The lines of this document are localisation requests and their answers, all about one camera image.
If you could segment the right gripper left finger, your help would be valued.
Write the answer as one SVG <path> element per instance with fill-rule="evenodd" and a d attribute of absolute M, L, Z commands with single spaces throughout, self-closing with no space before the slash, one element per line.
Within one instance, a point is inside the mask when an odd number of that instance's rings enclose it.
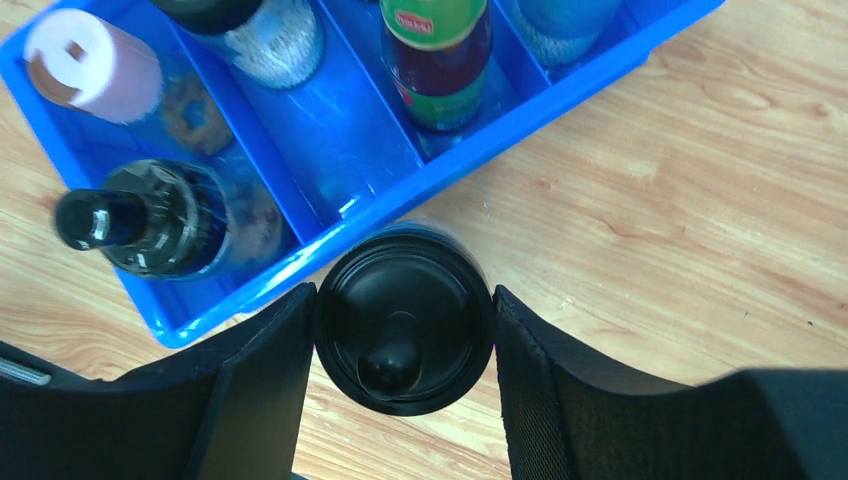
<path fill-rule="evenodd" d="M 291 479 L 313 352 L 311 283 L 112 380 L 1 377 L 5 479 Z"/>

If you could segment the silver lid millet jar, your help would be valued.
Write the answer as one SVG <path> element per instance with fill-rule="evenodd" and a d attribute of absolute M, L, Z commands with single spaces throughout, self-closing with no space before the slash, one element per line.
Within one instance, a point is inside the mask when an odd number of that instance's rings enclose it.
<path fill-rule="evenodd" d="M 622 4 L 621 0 L 519 0 L 510 16 L 540 65 L 553 68 L 585 54 Z"/>

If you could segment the black cap soy bottle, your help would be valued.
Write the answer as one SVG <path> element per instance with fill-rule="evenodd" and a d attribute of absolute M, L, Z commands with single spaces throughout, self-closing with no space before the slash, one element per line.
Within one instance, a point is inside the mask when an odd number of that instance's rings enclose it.
<path fill-rule="evenodd" d="M 97 189 L 66 192 L 54 224 L 67 246 L 98 251 L 117 269 L 149 280 L 254 273 L 294 240 L 244 156 L 129 162 Z"/>

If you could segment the yellow cap sauce bottle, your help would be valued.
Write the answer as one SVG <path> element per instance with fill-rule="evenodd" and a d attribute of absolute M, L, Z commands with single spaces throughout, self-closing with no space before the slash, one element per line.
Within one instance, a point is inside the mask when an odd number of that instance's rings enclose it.
<path fill-rule="evenodd" d="M 487 1 L 381 1 L 383 60 L 420 127 L 459 129 L 477 113 L 492 53 Z"/>

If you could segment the pink lid spice jar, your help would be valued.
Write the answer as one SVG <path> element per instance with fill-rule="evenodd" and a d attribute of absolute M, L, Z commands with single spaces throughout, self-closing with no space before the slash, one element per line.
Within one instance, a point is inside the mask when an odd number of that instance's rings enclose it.
<path fill-rule="evenodd" d="M 26 74 L 46 100 L 114 124 L 142 142 L 194 157 L 234 135 L 191 62 L 81 9 L 60 8 L 29 31 Z"/>

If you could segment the black lid jar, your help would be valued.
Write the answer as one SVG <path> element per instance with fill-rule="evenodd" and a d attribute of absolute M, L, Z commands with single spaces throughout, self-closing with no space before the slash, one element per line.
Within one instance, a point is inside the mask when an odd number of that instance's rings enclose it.
<path fill-rule="evenodd" d="M 494 346 L 494 304 L 474 256 L 448 230 L 396 222 L 358 243 L 318 289 L 316 352 L 361 406 L 420 416 L 461 399 Z"/>
<path fill-rule="evenodd" d="M 318 69 L 323 27 L 308 1 L 179 1 L 153 3 L 177 26 L 255 82 L 290 89 Z"/>

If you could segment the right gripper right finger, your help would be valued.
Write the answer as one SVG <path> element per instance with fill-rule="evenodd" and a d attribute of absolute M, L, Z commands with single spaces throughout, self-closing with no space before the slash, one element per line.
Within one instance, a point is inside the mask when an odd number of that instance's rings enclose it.
<path fill-rule="evenodd" d="M 847 374 L 743 369 L 687 386 L 617 361 L 494 295 L 516 479 L 843 479 Z"/>

